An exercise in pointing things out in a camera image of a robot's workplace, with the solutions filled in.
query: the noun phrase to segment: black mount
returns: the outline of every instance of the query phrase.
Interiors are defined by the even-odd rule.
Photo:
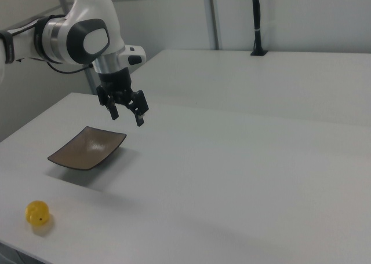
[[[268,51],[263,50],[261,47],[261,35],[260,35],[260,3],[259,0],[253,0],[253,11],[254,11],[254,29],[255,29],[255,42],[252,56],[264,56]]]
[[[118,118],[115,103],[124,105],[135,114],[138,126],[143,125],[144,113],[148,111],[148,104],[143,91],[133,92],[132,79],[126,67],[111,74],[99,74],[101,85],[97,87],[99,103],[106,106],[113,120]]]

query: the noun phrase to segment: white wall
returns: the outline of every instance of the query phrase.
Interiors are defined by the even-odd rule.
[[[58,6],[58,0],[0,0],[0,28]],[[60,13],[59,9],[46,14]],[[0,141],[71,92],[90,93],[83,75],[58,74],[34,60],[7,65],[0,84]]]
[[[214,48],[204,1],[115,0],[115,6],[124,40],[144,46],[152,57],[162,49]],[[370,1],[260,0],[263,46],[274,51],[371,53]],[[215,2],[221,48],[252,50],[252,0]]]
[[[252,0],[216,0],[225,50],[251,50]],[[260,0],[263,48],[371,53],[371,0]]]

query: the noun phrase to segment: brown tray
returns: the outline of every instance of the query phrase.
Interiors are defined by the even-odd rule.
[[[91,170],[112,154],[125,138],[126,134],[85,127],[48,160],[63,167]]]

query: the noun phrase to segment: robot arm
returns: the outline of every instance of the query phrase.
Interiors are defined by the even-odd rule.
[[[100,104],[112,119],[118,117],[115,104],[122,104],[135,114],[138,126],[143,124],[148,105],[141,90],[131,89],[128,68],[145,63],[146,53],[140,46],[125,45],[112,0],[75,0],[66,16],[43,17],[16,30],[0,31],[0,36],[4,42],[4,46],[0,43],[0,78],[5,62],[26,57],[50,63],[92,63],[101,80]]]

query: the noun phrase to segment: yellow ball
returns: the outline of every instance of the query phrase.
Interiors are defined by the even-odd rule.
[[[32,225],[43,225],[49,220],[49,207],[44,201],[31,202],[25,211],[26,220]]]

